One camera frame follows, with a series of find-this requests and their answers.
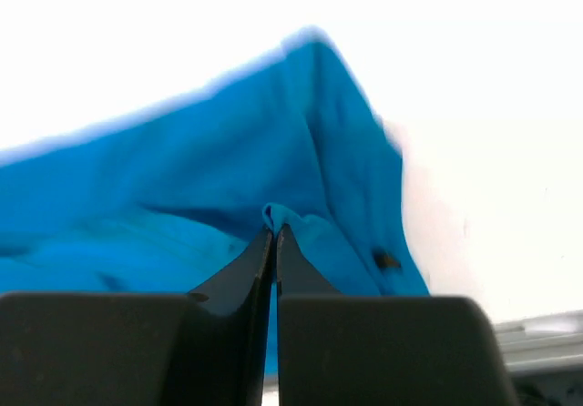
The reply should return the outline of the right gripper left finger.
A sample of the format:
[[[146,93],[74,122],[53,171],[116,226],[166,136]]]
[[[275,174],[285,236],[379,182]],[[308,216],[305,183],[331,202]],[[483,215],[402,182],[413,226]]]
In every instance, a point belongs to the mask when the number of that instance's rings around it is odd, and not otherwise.
[[[258,405],[273,235],[193,291],[1,298],[4,405]]]

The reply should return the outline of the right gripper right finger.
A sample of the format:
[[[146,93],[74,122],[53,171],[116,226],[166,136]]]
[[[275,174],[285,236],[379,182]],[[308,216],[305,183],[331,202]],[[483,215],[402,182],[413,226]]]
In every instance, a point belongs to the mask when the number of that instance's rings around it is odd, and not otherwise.
[[[290,227],[276,251],[283,405],[517,404],[492,326],[461,297],[342,294]]]

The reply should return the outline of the blue t shirt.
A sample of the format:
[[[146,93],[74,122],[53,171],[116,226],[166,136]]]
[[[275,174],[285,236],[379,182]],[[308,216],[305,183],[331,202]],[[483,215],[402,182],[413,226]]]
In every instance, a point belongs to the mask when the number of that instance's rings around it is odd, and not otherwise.
[[[195,96],[1,156],[1,289],[186,292],[261,228],[353,295],[425,295],[402,156],[308,30]]]

